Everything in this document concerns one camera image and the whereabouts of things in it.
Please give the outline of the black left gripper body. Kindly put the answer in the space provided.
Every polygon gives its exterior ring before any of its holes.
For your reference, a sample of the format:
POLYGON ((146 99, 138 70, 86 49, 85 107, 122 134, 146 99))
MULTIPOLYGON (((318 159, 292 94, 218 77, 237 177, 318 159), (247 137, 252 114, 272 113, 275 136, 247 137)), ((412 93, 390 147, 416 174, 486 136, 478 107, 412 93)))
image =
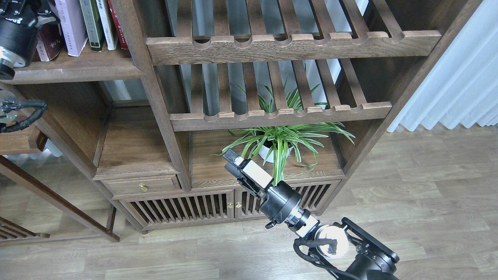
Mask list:
POLYGON ((1 68, 30 65, 39 29, 57 23, 48 0, 2 0, 0 2, 1 68))

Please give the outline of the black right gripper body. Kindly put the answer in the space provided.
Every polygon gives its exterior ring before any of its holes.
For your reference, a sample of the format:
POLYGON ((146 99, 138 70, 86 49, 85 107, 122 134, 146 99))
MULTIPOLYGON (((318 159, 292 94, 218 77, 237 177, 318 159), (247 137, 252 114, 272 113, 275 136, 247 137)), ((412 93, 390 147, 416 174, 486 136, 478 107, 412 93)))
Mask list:
POLYGON ((260 211, 269 218, 268 226, 283 222, 289 226, 303 225, 303 209, 299 206, 301 195, 284 181, 276 186, 271 185, 266 190, 256 186, 249 179, 238 179, 238 182, 256 198, 262 199, 260 211))

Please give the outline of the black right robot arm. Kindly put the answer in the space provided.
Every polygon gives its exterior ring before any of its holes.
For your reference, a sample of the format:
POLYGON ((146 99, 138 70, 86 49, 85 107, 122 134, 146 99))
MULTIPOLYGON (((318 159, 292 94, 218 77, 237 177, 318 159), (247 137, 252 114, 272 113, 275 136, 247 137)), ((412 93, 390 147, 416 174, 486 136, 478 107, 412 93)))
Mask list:
POLYGON ((223 157, 228 170, 269 218, 267 229, 285 223, 297 234, 294 251, 301 259, 325 269, 336 280, 394 280, 399 256, 350 219, 322 224, 300 206, 301 195, 284 181, 276 182, 251 159, 232 149, 223 157))

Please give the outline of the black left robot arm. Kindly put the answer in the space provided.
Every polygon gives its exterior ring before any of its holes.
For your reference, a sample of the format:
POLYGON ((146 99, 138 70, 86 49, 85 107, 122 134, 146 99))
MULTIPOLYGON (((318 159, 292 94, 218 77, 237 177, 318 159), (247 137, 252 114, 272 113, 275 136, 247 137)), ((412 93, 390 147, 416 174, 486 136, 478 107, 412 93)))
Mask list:
MULTIPOLYGON (((12 80, 15 67, 30 65, 41 27, 60 20, 48 0, 2 0, 0 18, 1 80, 12 80)), ((47 108, 43 100, 21 101, 1 90, 1 133, 28 128, 47 108)))

